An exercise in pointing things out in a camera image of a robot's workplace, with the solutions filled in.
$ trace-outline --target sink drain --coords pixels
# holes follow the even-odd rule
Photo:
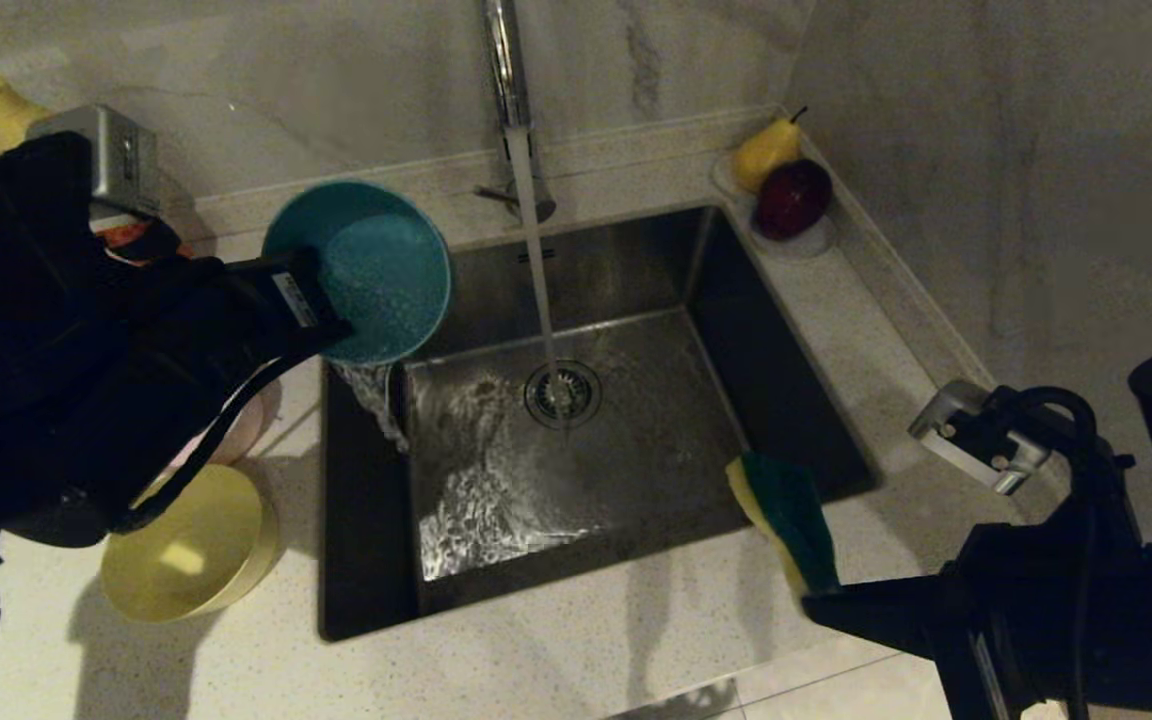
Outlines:
[[[563,384],[567,396],[571,399],[567,407],[559,406],[554,400],[554,392],[550,387],[552,379],[548,363],[537,367],[526,379],[522,397],[526,412],[532,418],[547,429],[575,429],[598,414],[598,406],[602,402],[602,384],[598,381],[594,370],[575,359],[560,359],[558,381]]]

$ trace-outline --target sink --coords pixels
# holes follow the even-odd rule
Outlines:
[[[873,475],[721,209],[453,252],[442,327],[389,373],[399,454],[325,373],[320,632],[338,641],[730,532],[758,450],[824,500]]]

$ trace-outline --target marble backsplash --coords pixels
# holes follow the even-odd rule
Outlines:
[[[524,0],[544,142],[780,100],[814,0]],[[497,147],[472,0],[0,0],[0,76],[160,134],[223,195]]]
[[[783,104],[999,382],[1092,402],[1152,538],[1152,0],[824,1]]]

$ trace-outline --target white countertop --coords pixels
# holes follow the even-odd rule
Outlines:
[[[626,145],[607,152],[623,154]],[[550,181],[559,211],[545,229],[705,200],[746,217],[708,181],[715,159],[705,149],[573,169]],[[422,176],[435,174],[431,168],[422,165]],[[411,195],[453,245],[517,236],[503,209],[468,192],[472,184],[453,192],[445,183],[412,187],[410,169],[403,172],[366,177]],[[247,227],[259,228],[293,190],[247,195],[225,207],[241,206]],[[200,205],[210,209],[210,227],[241,227],[218,210],[223,202]],[[237,259],[259,242],[259,232],[248,232],[214,248]],[[881,475],[880,488],[826,507],[841,578],[935,571],[972,524],[1018,520],[1006,498],[905,435],[933,384],[841,252],[805,262],[756,255]],[[311,359],[282,378],[278,418],[243,461],[268,486],[288,551],[229,609],[168,626],[129,624],[101,597],[100,547],[3,538],[0,720],[605,717],[838,637],[799,614],[771,547],[746,529],[324,643],[316,632],[320,373]]]

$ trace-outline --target yellow object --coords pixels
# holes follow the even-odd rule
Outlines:
[[[50,115],[51,109],[24,99],[12,83],[0,78],[0,154],[24,142],[29,126]]]
[[[781,560],[785,579],[790,583],[790,592],[794,593],[795,600],[798,600],[808,592],[808,582],[803,577],[803,571],[799,570],[799,564],[790,555],[790,548],[786,546],[780,536],[776,536],[776,530],[773,530],[772,524],[767,522],[767,515],[763,514],[763,508],[758,505],[758,498],[755,498],[755,490],[749,487],[749,478],[745,477],[745,465],[740,457],[727,464],[727,484],[732,487],[732,494],[736,497],[740,509],[745,511],[745,516],[749,517],[750,523],[755,523],[758,532],[767,537],[772,546],[776,547],[776,556]]]
[[[275,555],[274,507],[247,475],[205,465],[159,518],[109,537],[101,589],[128,619],[166,623],[237,601]]]
[[[745,141],[732,154],[732,177],[741,190],[758,194],[763,181],[781,165],[799,159],[799,127],[796,120],[806,108],[797,111],[794,118],[778,118],[761,132]]]

